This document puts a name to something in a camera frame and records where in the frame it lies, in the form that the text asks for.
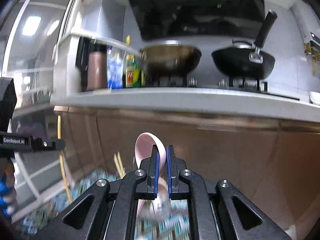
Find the glass sliding door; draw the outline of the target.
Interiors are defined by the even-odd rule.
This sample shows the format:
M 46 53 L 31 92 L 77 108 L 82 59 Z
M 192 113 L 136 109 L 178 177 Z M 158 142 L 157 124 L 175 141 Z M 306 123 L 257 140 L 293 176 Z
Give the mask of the glass sliding door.
M 8 130 L 43 140 L 57 136 L 54 50 L 65 32 L 74 0 L 18 0 L 1 27 L 1 76 L 14 80 L 17 103 Z M 15 190 L 18 219 L 62 187 L 59 153 L 16 152 Z

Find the green yellow oil bottle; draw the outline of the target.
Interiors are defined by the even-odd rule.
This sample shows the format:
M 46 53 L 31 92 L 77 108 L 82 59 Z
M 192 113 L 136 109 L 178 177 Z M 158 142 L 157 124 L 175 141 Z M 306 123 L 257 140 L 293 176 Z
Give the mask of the green yellow oil bottle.
M 125 87 L 126 88 L 139 87 L 140 69 L 138 67 L 135 56 L 133 54 L 126 53 L 124 68 L 125 68 Z

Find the pink spoon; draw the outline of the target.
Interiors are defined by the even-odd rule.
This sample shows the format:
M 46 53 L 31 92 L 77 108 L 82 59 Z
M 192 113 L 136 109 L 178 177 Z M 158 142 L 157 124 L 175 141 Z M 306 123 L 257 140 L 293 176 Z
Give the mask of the pink spoon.
M 143 159 L 151 156 L 153 145 L 157 146 L 159 152 L 159 178 L 162 177 L 164 172 L 164 167 L 167 161 L 166 150 L 163 142 L 157 138 L 154 134 L 145 132 L 138 136 L 135 143 L 135 161 L 137 167 L 140 168 Z M 155 214 L 153 210 L 154 200 L 142 200 L 138 201 L 137 216 L 146 220 L 161 221 L 155 219 Z
M 164 220 L 170 216 L 171 200 L 168 194 L 167 181 L 160 177 L 158 179 L 157 198 L 152 202 L 156 220 Z

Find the brown kitchen base cabinets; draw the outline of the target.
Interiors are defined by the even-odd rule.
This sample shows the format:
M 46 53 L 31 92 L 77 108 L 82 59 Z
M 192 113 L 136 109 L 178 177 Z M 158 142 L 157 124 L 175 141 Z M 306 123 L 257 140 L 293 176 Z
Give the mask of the brown kitchen base cabinets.
M 116 153 L 130 170 L 137 137 L 150 132 L 203 178 L 228 179 L 298 239 L 319 219 L 318 123 L 66 106 L 55 111 L 73 180 L 96 168 L 114 174 Z

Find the blue white seasoning bag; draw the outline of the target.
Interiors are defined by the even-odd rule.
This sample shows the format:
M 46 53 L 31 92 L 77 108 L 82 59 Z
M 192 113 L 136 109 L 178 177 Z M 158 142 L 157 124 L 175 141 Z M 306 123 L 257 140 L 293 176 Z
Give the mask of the blue white seasoning bag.
M 107 87 L 108 89 L 122 89 L 123 59 L 120 53 L 114 53 L 112 49 L 111 45 L 107 46 Z

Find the small white bowl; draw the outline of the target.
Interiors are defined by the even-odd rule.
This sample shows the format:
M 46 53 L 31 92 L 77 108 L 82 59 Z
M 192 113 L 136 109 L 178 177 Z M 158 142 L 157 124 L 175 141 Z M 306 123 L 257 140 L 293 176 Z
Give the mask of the small white bowl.
M 310 92 L 310 101 L 312 104 L 320 106 L 320 93 Z

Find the pink spoon front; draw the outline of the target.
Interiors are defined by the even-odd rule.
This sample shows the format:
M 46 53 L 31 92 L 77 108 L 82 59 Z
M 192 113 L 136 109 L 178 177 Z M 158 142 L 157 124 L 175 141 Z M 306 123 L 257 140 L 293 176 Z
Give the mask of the pink spoon front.
M 158 179 L 157 198 L 152 202 L 156 220 L 164 220 L 170 216 L 171 200 L 168 194 L 167 181 L 160 177 Z

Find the white water heater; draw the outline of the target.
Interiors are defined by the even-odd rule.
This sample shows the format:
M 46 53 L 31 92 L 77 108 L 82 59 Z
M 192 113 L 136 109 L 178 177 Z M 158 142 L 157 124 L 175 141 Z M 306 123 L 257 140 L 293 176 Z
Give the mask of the white water heater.
M 312 65 L 313 76 L 319 76 L 319 18 L 306 0 L 303 3 L 304 47 Z

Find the black range hood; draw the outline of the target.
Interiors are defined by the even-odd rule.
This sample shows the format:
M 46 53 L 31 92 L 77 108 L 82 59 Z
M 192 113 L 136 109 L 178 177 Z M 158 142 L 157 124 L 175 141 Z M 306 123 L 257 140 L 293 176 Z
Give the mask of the black range hood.
M 264 0 L 129 0 L 142 40 L 192 35 L 255 38 Z

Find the copper electric kettle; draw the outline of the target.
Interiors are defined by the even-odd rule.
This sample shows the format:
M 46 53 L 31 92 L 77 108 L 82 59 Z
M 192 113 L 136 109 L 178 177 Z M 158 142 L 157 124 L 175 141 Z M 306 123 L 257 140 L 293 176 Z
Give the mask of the copper electric kettle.
M 80 70 L 82 92 L 107 87 L 107 45 L 81 36 L 75 65 Z

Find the brass coloured wok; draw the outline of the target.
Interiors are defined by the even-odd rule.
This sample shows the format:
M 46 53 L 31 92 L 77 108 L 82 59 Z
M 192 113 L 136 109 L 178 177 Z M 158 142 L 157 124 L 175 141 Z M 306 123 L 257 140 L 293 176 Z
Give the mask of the brass coloured wok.
M 164 41 L 139 50 L 143 68 L 148 76 L 185 77 L 199 64 L 199 48 L 178 41 Z

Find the black gas stove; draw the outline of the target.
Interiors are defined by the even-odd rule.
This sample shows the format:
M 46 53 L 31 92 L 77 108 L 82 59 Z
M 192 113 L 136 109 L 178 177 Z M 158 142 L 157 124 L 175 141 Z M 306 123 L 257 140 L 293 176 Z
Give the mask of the black gas stove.
M 236 90 L 241 92 L 249 92 L 249 93 L 258 93 L 264 95 L 277 96 L 280 98 L 286 98 L 291 100 L 300 101 L 300 98 L 296 96 L 290 96 L 280 93 L 273 93 L 268 91 L 268 83 L 255 81 L 253 84 L 249 84 L 245 79 L 242 79 L 240 83 L 236 83 L 231 86 L 231 82 L 229 80 L 221 79 L 217 83 L 217 85 L 199 85 L 197 80 L 191 78 L 190 80 L 187 77 L 159 77 L 159 78 L 151 78 L 147 77 L 146 81 L 143 83 L 145 87 L 178 87 L 178 88 L 207 88 L 207 89 L 223 89 L 223 90 Z

